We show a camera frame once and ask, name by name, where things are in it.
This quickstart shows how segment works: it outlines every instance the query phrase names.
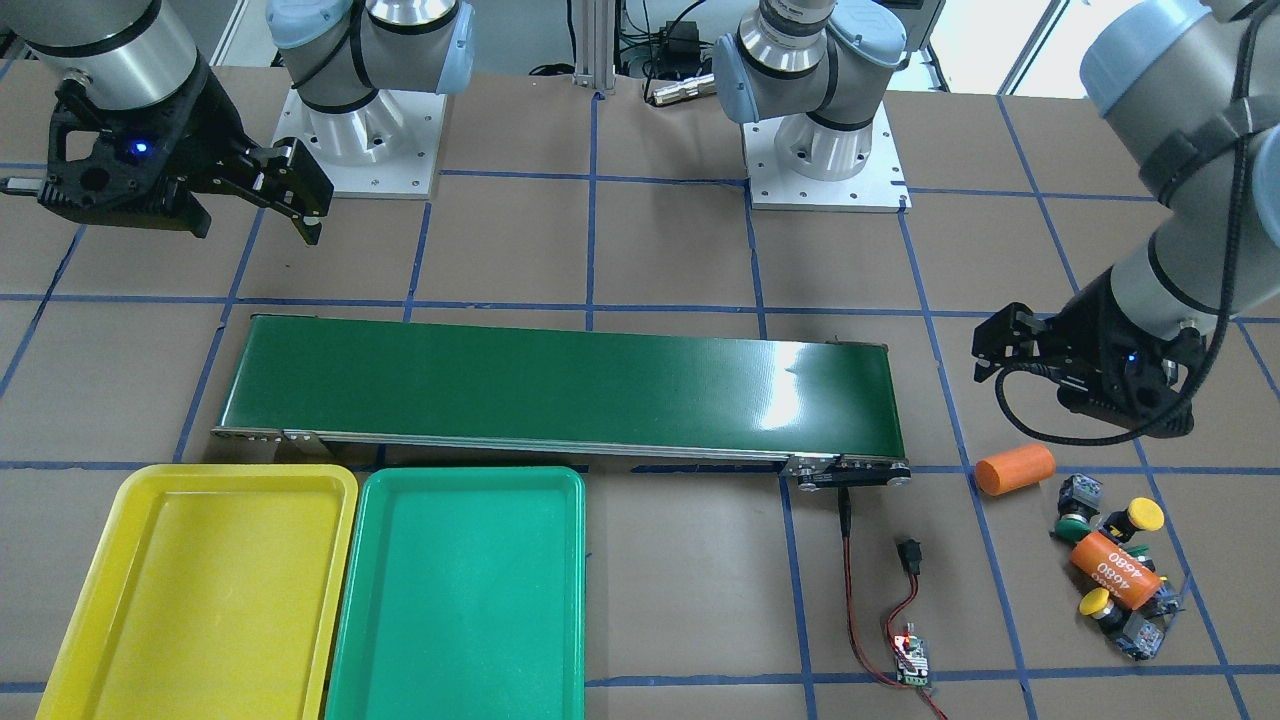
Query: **orange battery cell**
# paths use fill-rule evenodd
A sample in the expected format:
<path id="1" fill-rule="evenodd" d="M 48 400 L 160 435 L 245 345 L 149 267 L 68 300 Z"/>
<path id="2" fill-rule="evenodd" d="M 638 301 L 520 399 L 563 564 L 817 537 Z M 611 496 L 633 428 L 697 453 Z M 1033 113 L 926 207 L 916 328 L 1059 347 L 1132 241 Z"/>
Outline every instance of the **orange battery cell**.
<path id="1" fill-rule="evenodd" d="M 1129 610 L 1138 610 L 1160 589 L 1160 577 L 1139 565 L 1132 555 L 1093 530 L 1076 543 L 1071 562 L 1111 591 L 1111 597 Z"/>
<path id="2" fill-rule="evenodd" d="M 979 460 L 974 478 L 987 495 L 1005 495 L 1052 477 L 1056 470 L 1053 454 L 1043 445 L 1032 443 Z"/>

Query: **brown cardboard floor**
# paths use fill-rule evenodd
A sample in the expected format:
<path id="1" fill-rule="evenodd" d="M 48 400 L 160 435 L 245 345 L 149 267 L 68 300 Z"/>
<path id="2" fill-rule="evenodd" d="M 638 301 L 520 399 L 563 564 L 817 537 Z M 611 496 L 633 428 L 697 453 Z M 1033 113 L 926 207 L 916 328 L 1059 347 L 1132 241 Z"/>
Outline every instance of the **brown cardboard floor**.
<path id="1" fill-rule="evenodd" d="M 266 141 L 283 70 L 221 69 Z M 0 172 L 44 161 L 54 78 L 0 79 Z M 891 95 L 906 215 L 750 211 L 739 129 L 714 101 L 655 110 L 564 78 L 477 77 L 451 111 L 435 200 L 339 200 L 317 247 L 275 215 L 211 199 L 207 240 L 78 228 L 0 197 L 0 717 L 29 719 L 113 493 L 168 461 L 262 461 L 207 436 L 248 316 L 339 318 L 805 341 L 891 350 L 916 479 L 854 493 L 855 598 L 874 634 L 906 583 L 893 538 L 924 543 L 909 612 L 951 717 L 1274 716 L 1280 615 L 1280 302 L 1230 328 L 1178 441 L 1057 452 L 1110 503 L 1156 497 L 1162 573 L 1188 593 L 1138 666 L 1079 618 L 1056 486 L 978 496 L 966 473 L 1021 438 L 968 342 L 1011 300 L 1056 310 L 1165 210 L 1083 101 Z M 1011 383 L 1037 425 L 1052 388 Z M 767 473 L 646 459 L 342 448 L 380 464 L 586 465 L 591 719 L 927 717 L 870 684 L 845 641 L 835 498 Z M 882 664 L 888 653 L 877 650 Z"/>

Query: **yellow tray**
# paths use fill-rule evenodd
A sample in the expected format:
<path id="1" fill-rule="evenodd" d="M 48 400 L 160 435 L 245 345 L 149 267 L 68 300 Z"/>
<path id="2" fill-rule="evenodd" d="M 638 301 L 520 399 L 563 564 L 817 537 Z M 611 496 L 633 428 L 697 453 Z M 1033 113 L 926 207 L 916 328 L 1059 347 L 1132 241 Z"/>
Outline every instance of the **yellow tray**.
<path id="1" fill-rule="evenodd" d="M 328 465 L 134 473 L 37 719 L 317 717 L 356 497 Z"/>

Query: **green conveyor belt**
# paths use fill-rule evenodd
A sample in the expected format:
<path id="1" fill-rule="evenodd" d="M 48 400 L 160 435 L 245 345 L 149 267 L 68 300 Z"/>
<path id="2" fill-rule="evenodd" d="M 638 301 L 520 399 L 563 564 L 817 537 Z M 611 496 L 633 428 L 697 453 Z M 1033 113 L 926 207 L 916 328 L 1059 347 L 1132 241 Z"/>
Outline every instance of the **green conveyor belt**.
<path id="1" fill-rule="evenodd" d="M 888 351 L 257 315 L 221 434 L 782 460 L 904 457 Z"/>

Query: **green tray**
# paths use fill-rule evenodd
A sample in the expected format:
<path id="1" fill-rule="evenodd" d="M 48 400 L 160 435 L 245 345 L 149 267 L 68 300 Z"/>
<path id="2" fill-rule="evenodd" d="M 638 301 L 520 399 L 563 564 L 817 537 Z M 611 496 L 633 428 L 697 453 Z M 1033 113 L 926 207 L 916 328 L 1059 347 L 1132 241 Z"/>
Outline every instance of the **green tray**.
<path id="1" fill-rule="evenodd" d="M 581 720 L 584 544 L 567 468 L 375 473 L 325 717 Z"/>

